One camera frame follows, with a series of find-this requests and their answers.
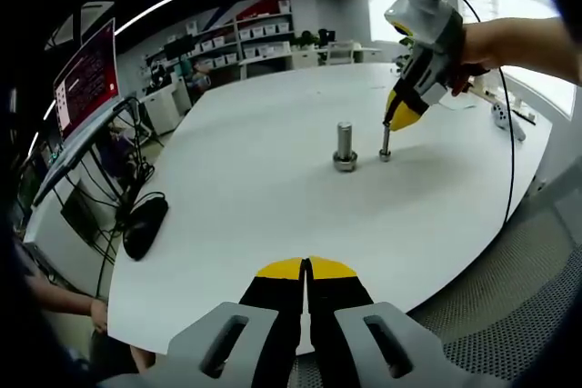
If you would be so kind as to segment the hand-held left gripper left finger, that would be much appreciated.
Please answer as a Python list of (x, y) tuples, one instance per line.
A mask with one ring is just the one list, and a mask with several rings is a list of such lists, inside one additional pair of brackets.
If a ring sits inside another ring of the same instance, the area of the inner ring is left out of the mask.
[(166, 357), (104, 387), (286, 387), (301, 336), (304, 261), (258, 271), (237, 303), (223, 302), (177, 334)]

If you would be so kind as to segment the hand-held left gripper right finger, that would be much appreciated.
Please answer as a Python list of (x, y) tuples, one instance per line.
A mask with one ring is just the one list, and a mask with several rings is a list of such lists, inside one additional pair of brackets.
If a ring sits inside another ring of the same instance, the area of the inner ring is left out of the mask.
[(376, 303), (356, 272), (312, 256), (306, 268), (310, 342), (326, 387), (506, 387), (445, 356), (441, 340), (393, 304)]

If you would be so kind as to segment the person's right hand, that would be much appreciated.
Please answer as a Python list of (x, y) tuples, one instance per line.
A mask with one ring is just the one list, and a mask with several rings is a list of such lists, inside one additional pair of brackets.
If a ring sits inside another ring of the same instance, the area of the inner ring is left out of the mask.
[(496, 51), (500, 29), (500, 20), (464, 25), (463, 48), (451, 75), (453, 96), (463, 93), (474, 65), (484, 70), (499, 67)]

